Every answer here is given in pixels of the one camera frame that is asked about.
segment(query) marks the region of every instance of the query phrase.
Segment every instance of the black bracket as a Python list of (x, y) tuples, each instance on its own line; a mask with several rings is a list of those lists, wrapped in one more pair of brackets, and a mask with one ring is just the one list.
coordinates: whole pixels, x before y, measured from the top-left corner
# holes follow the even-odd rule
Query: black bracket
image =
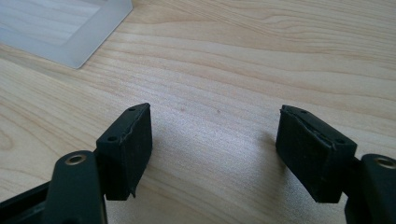
[(108, 200), (127, 200), (152, 150), (149, 104), (135, 105), (96, 141), (61, 157), (50, 182), (0, 203), (0, 223), (107, 223)]
[(348, 196), (347, 223), (396, 223), (396, 160), (354, 157), (357, 144), (306, 110), (283, 105), (276, 151), (317, 203)]

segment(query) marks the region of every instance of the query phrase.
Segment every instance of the light wood tabletop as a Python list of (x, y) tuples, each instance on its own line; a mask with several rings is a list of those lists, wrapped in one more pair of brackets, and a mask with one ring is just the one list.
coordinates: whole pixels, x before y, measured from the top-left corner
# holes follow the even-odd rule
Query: light wood tabletop
[(146, 0), (79, 69), (0, 45), (0, 201), (131, 105), (153, 151), (109, 223), (346, 223), (276, 155), (282, 105), (396, 158), (396, 2)]

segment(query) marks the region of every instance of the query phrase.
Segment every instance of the translucent plastic tray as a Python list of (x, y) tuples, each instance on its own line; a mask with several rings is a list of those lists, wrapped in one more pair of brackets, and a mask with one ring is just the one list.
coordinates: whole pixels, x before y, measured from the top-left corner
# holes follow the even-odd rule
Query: translucent plastic tray
[(131, 0), (0, 0), (0, 42), (79, 68), (131, 10)]

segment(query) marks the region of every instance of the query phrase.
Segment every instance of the wooden surface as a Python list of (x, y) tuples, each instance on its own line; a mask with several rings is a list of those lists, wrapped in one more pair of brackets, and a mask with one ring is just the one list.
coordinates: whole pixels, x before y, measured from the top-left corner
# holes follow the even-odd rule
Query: wooden surface
[(137, 198), (109, 223), (345, 223), (276, 155), (279, 108), (396, 158), (396, 2), (147, 0), (78, 70), (0, 45), (0, 201), (151, 104)]

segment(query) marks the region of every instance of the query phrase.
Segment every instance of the screw hole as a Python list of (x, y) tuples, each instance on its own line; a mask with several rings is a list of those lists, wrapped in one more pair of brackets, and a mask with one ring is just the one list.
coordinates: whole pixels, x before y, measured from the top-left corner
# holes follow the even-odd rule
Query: screw hole
[(77, 165), (84, 162), (85, 159), (87, 159), (86, 155), (79, 154), (69, 157), (64, 163), (66, 163), (66, 165)]
[(109, 141), (109, 142), (114, 142), (114, 141), (116, 141), (117, 140), (117, 137), (116, 136), (111, 136), (111, 137), (108, 137), (107, 138), (107, 141)]
[(335, 141), (339, 144), (345, 144), (346, 141), (344, 141), (343, 139), (335, 139)]
[(396, 163), (385, 158), (375, 158), (375, 162), (387, 169), (396, 169)]

